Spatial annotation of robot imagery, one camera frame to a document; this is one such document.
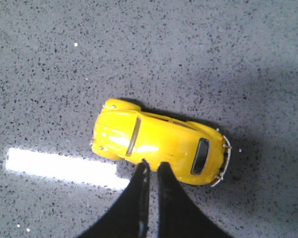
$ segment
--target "gray speckled surface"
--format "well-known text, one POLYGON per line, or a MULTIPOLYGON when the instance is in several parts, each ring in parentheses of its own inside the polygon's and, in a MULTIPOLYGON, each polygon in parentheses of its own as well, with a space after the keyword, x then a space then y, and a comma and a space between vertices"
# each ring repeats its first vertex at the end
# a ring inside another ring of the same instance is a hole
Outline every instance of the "gray speckled surface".
POLYGON ((298 238, 298 0, 0 1, 0 238, 72 238, 117 199, 5 169, 12 147, 115 163, 129 179, 131 164, 89 148, 109 97, 219 127, 234 146, 225 181, 183 184, 189 196, 236 238, 298 238))

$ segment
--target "front bumper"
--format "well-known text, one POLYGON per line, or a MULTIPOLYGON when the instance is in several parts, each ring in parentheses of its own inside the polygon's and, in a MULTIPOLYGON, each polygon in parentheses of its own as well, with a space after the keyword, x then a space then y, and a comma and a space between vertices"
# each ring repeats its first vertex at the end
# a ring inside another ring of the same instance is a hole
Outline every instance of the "front bumper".
POLYGON ((230 145, 230 142, 229 140, 227 139, 226 136, 223 136, 225 141, 226 141, 226 144, 224 144, 223 146, 225 146, 225 152, 224 152, 224 162, 223 162, 223 165, 222 167, 220 168, 220 172, 219 174, 215 175, 215 180, 213 180, 211 182, 211 187, 214 187, 215 185, 217 185, 221 180, 223 180, 224 178, 224 175, 227 171, 227 168, 228 168, 228 164, 229 164, 229 160, 230 160, 230 155, 231 155, 231 150, 232 150, 232 147, 230 145))

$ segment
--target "chrome bumper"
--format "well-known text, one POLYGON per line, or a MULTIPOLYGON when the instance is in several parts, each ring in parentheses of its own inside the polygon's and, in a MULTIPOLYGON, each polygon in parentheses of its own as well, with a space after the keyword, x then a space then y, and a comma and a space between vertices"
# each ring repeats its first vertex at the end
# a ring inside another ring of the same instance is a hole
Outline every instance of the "chrome bumper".
POLYGON ((224 144, 223 146, 226 148, 225 150, 225 153, 224 153, 224 163, 221 167, 221 170, 219 172, 219 174, 215 175, 215 180, 213 180, 211 182, 211 187, 214 187, 215 185, 217 185, 221 180, 223 180, 224 178, 224 175, 227 171, 227 168, 228 168, 228 164, 229 164, 229 160, 230 160, 230 154, 231 154, 231 150, 232 150, 232 147, 230 145, 230 142, 229 140, 227 139, 226 136, 223 136, 225 141, 226 141, 226 144, 224 144))

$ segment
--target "volkswagen beetle model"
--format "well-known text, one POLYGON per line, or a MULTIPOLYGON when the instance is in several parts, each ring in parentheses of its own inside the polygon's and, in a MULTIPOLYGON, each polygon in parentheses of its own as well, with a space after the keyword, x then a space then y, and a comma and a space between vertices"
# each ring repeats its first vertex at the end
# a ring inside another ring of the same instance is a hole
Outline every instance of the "volkswagen beetle model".
POLYGON ((138 105, 108 99, 95 123, 91 147, 99 156, 138 164, 152 171, 169 162, 176 178, 215 186, 227 170, 231 145, 217 130, 141 111, 138 105))

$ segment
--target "yellow toy car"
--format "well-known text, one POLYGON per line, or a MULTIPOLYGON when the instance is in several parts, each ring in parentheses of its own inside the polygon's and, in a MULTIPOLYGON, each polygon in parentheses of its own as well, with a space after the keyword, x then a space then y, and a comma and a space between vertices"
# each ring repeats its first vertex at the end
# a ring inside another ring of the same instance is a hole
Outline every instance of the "yellow toy car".
POLYGON ((108 159, 134 164, 145 159, 152 171, 169 162, 176 178, 191 185, 218 184, 231 154, 228 139, 213 128, 142 112, 119 99, 108 99, 103 106, 91 147, 108 159))

